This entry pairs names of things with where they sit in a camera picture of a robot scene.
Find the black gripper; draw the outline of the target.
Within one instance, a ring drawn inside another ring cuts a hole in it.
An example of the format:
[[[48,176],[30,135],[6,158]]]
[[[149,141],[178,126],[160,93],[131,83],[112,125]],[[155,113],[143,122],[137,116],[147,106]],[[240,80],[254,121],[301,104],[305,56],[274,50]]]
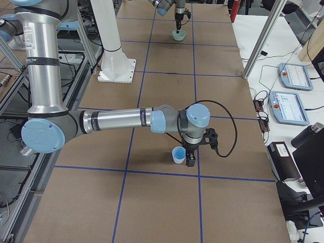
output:
[[[183,20],[182,13],[175,13],[175,21],[176,21],[176,32],[180,33],[181,30],[181,21]]]
[[[184,136],[182,138],[183,147],[186,150],[186,166],[194,167],[196,158],[194,152],[199,148],[200,145],[204,145],[205,138],[191,138],[189,136]]]

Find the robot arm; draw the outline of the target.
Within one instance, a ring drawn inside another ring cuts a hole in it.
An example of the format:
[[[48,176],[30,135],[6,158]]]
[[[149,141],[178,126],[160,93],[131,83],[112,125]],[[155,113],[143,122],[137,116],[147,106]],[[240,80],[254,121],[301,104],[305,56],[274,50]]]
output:
[[[175,5],[175,21],[176,21],[176,34],[179,34],[182,28],[182,20],[184,15],[187,14],[185,1],[183,0],[149,0],[149,2],[157,9],[157,12],[164,16],[169,9]]]
[[[168,105],[113,111],[69,111],[63,104],[57,28],[77,12],[75,1],[14,1],[22,23],[32,106],[21,130],[23,142],[38,153],[52,153],[83,134],[107,129],[150,127],[153,133],[178,133],[186,165],[195,163],[201,145],[215,148],[217,134],[208,128],[210,111],[201,104],[181,110]]]

